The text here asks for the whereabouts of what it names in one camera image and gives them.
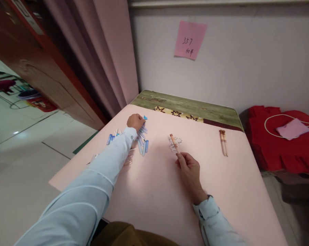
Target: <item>wooden door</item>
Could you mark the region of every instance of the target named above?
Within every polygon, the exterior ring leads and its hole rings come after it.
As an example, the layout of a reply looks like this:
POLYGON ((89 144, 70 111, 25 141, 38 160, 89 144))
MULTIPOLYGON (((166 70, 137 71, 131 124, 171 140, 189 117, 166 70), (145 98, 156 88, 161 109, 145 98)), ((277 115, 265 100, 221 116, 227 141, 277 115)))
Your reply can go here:
POLYGON ((0 1, 0 60, 72 118, 101 129, 107 120, 23 4, 0 1))

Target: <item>red cloth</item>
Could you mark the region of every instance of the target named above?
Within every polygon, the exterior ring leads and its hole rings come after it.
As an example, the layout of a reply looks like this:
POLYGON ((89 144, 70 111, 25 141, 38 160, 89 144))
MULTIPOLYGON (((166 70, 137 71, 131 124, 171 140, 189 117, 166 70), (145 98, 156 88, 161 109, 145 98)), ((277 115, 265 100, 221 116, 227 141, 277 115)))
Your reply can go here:
MULTIPOLYGON (((264 122, 268 117, 277 114, 286 114, 309 122, 309 115, 300 111, 292 110, 282 113, 280 108, 276 107, 251 107, 248 110, 249 121, 246 134, 258 165, 267 171, 285 169, 291 173, 309 173, 309 132, 292 140, 269 134, 264 128, 264 122)), ((279 136, 276 128, 292 120, 288 116, 276 116, 267 121, 266 128, 269 132, 279 136)))

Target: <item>shirt cuff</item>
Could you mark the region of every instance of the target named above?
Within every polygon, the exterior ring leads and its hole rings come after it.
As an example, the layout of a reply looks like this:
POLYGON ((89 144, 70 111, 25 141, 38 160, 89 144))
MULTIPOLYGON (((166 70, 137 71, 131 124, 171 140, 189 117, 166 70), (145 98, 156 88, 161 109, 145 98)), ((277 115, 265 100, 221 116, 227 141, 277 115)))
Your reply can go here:
POLYGON ((136 129, 133 127, 126 127, 124 130, 124 133, 130 134, 132 136, 132 140, 135 141, 137 138, 137 132, 136 129))
POLYGON ((212 196, 199 205, 193 205, 193 209, 200 220, 207 220, 219 213, 219 207, 212 196))

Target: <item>pile of pens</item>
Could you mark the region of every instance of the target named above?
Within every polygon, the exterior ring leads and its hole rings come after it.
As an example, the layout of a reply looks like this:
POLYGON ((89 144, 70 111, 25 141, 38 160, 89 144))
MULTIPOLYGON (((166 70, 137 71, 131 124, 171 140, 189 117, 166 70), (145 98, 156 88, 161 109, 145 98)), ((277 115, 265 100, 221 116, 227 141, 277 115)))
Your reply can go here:
POLYGON ((140 148, 140 153, 143 156, 145 155, 145 153, 147 152, 147 150, 149 148, 149 141, 144 136, 144 133, 147 134, 147 129, 145 128, 144 124, 141 127, 141 129, 139 130, 139 132, 137 133, 137 135, 138 135, 138 137, 137 137, 138 147, 140 148))
POLYGON ((112 134, 109 135, 109 138, 106 142, 106 145, 109 145, 110 142, 112 142, 114 140, 114 138, 119 135, 118 130, 119 129, 117 129, 117 131, 114 132, 114 135, 112 135, 112 134))

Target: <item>pink table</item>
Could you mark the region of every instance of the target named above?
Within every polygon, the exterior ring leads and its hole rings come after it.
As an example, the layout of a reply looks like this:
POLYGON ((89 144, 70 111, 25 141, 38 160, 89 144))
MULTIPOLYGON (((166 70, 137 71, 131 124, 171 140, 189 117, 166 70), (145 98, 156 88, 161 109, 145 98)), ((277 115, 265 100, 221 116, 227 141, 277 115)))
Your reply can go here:
POLYGON ((127 105, 49 183, 62 191, 106 147, 109 134, 124 129, 133 113, 146 115, 149 151, 134 151, 123 168, 104 215, 157 233, 180 245, 203 245, 198 220, 182 188, 169 134, 183 140, 180 150, 201 165, 201 183, 249 245, 287 246, 246 135, 225 129, 229 157, 220 145, 219 127, 127 105))

